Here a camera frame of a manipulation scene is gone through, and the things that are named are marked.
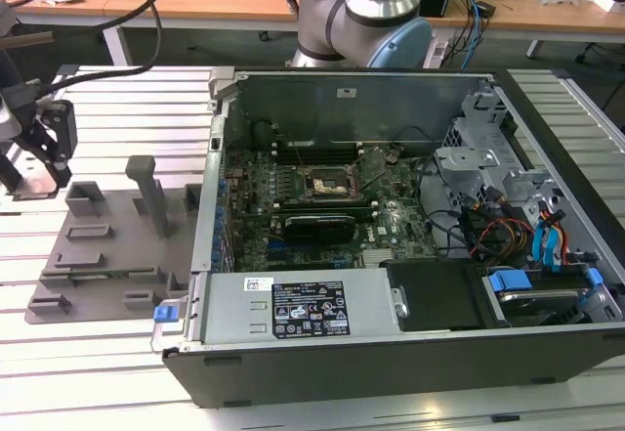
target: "desk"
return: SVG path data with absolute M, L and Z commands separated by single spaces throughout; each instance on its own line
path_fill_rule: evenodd
M 110 68 L 82 66 L 79 74 L 102 69 Z M 151 153 L 164 188 L 200 183 L 209 141 L 210 70 L 158 66 L 132 78 L 60 91 L 57 98 L 72 100 L 76 112 L 74 179 L 97 181 L 103 191 L 132 189 L 134 182 L 124 174 L 128 156 Z M 25 159 L 22 154 L 18 166 L 29 165 Z M 625 422 L 625 357 L 553 385 L 199 409 L 151 353 L 151 319 L 24 321 L 34 282 L 63 223 L 65 192 L 43 201 L 0 195 L 0 429 L 548 431 Z M 170 325 L 171 333 L 179 331 Z M 520 422 L 493 423 L 495 414 L 518 415 Z
M 607 14 L 580 0 L 578 6 L 540 6 L 537 0 L 483 0 L 497 7 L 485 36 L 525 40 L 625 43 L 625 16 Z M 93 25 L 123 15 L 143 0 L 86 0 L 44 6 L 36 1 L 19 9 L 25 23 Z M 284 0 L 158 0 L 166 28 L 296 31 Z M 435 33 L 426 65 L 438 67 L 448 41 L 462 28 L 466 13 L 452 0 L 445 18 L 429 19 Z M 150 12 L 124 24 L 154 27 Z M 104 33 L 115 65 L 131 63 L 121 28 Z
M 625 16 L 608 14 L 579 0 L 577 6 L 541 6 L 538 0 L 477 0 L 497 8 L 484 36 L 531 40 L 529 56 L 538 53 L 537 41 L 625 43 Z M 441 19 L 429 19 L 435 32 L 426 63 L 439 67 L 447 42 L 464 26 L 467 15 L 459 0 L 451 0 Z

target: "warning label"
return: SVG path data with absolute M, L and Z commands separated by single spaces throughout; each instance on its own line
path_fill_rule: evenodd
M 350 334 L 342 281 L 274 284 L 273 336 L 308 338 Z

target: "aluminum extrusion table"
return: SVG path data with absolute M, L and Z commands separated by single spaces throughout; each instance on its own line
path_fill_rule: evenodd
M 83 66 L 78 74 L 94 69 L 101 68 Z M 131 188 L 132 181 L 124 175 L 127 156 L 150 152 L 165 187 L 201 182 L 211 115 L 209 72 L 210 67 L 158 67 L 139 77 L 79 84 L 61 93 L 76 108 L 79 145 L 71 162 L 75 179 L 96 180 L 103 190 Z M 528 79 L 528 73 L 514 72 L 524 74 Z M 547 72 L 530 74 L 557 88 Z M 576 86 L 566 82 L 563 87 Z M 570 123 L 552 126 L 572 133 Z M 594 129 L 592 123 L 584 126 L 585 135 Z M 17 156 L 17 162 L 28 165 L 25 155 Z M 625 172 L 622 165 L 612 167 Z M 625 425 L 625 357 L 563 384 L 199 409 L 160 357 L 151 353 L 151 320 L 40 325 L 24 321 L 34 283 L 63 222 L 63 199 L 64 193 L 39 202 L 0 198 L 0 429 L 184 425 L 229 431 L 582 430 Z M 518 415 L 520 421 L 493 423 L 491 416 L 501 414 Z

